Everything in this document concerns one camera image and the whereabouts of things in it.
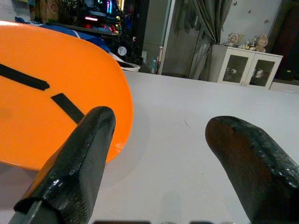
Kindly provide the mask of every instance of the black tape strip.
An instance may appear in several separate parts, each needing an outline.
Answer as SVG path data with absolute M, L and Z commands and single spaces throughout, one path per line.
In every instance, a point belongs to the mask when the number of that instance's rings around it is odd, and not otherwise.
M 51 99 L 53 99 L 76 124 L 84 117 L 84 114 L 63 93 L 59 93 L 51 97 Z
M 50 88 L 46 81 L 26 75 L 3 64 L 0 64 L 0 75 L 38 90 L 44 91 Z

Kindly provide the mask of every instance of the gray curtain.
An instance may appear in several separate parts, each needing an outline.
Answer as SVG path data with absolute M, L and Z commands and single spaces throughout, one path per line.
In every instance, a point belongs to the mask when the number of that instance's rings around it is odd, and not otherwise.
M 209 78 L 212 45 L 220 43 L 223 23 L 232 0 L 190 0 L 198 16 L 200 33 L 189 78 L 207 81 Z

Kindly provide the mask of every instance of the white table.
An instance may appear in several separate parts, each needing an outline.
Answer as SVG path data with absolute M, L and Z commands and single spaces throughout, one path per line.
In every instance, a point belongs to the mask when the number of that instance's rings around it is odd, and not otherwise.
M 134 126 L 107 164 L 94 220 L 249 222 L 205 141 L 209 119 L 232 115 L 263 128 L 299 163 L 299 95 L 127 72 Z M 0 165 L 0 223 L 36 172 Z

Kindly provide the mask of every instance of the blue fabric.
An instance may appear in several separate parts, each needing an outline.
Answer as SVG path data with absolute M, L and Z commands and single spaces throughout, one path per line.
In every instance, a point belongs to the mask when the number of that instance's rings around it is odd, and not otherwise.
M 20 23 L 31 24 L 31 25 L 39 25 L 39 27 L 55 30 L 57 32 L 64 33 L 64 34 L 67 34 L 67 35 L 71 35 L 71 36 L 74 36 L 74 37 L 77 37 L 77 35 L 76 35 L 76 33 L 77 33 L 81 39 L 86 40 L 90 43 L 93 43 L 93 44 L 97 45 L 98 47 L 102 48 L 104 51 L 106 51 L 108 53 L 111 52 L 111 50 L 105 44 L 103 39 L 100 38 L 100 37 L 96 37 L 96 36 L 89 35 L 89 34 L 84 34 L 84 33 L 74 31 L 72 29 L 60 27 L 60 26 L 43 25 L 43 24 L 38 24 L 38 23 L 34 23 L 34 22 L 27 22 L 27 21 L 23 20 L 21 17 L 15 17 L 14 20 L 16 22 L 20 22 Z

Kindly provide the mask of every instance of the glass cabinet door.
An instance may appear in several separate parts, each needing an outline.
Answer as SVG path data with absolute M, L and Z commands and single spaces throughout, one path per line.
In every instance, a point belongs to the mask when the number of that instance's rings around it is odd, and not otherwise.
M 246 85 L 269 89 L 280 61 L 280 57 L 256 54 Z
M 224 58 L 218 82 L 243 85 L 254 54 L 239 49 L 228 49 Z

